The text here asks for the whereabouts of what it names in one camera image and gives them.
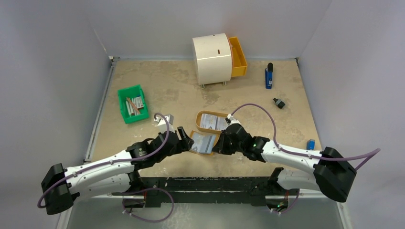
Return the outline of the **white patterned credit card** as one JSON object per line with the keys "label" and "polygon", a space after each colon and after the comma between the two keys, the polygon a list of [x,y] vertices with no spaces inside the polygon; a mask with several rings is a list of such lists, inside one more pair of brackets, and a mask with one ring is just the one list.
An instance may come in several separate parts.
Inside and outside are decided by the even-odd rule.
{"label": "white patterned credit card", "polygon": [[213,114],[202,114],[200,120],[200,127],[215,130],[216,118],[217,116]]}

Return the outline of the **yellow leather card holder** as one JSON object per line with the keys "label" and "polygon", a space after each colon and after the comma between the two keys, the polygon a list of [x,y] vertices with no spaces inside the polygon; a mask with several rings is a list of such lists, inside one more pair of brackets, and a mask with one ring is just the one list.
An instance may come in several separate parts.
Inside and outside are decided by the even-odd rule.
{"label": "yellow leather card holder", "polygon": [[194,141],[190,152],[203,156],[210,156],[214,154],[213,147],[218,142],[219,135],[210,133],[201,134],[192,130],[190,138]]}

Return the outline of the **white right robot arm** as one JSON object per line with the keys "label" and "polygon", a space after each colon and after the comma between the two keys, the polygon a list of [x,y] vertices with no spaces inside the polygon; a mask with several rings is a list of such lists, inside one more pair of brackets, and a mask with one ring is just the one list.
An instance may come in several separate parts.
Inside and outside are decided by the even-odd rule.
{"label": "white right robot arm", "polygon": [[320,191],[334,201],[346,202],[357,175],[356,169],[334,148],[307,151],[276,145],[269,138],[251,136],[240,124],[232,124],[222,131],[213,151],[222,155],[240,152],[252,161],[290,167],[275,172],[276,177],[268,181],[268,188],[274,194],[309,189]]}

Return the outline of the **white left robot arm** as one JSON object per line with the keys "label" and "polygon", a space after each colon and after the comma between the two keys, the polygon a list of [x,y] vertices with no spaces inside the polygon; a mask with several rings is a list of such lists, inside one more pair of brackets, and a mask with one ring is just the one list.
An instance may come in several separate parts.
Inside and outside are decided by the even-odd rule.
{"label": "white left robot arm", "polygon": [[145,188],[139,170],[164,158],[189,151],[194,141],[180,126],[130,145],[105,159],[76,167],[53,165],[41,182],[43,195],[37,206],[48,215],[61,213],[76,201],[107,193],[137,195]]}

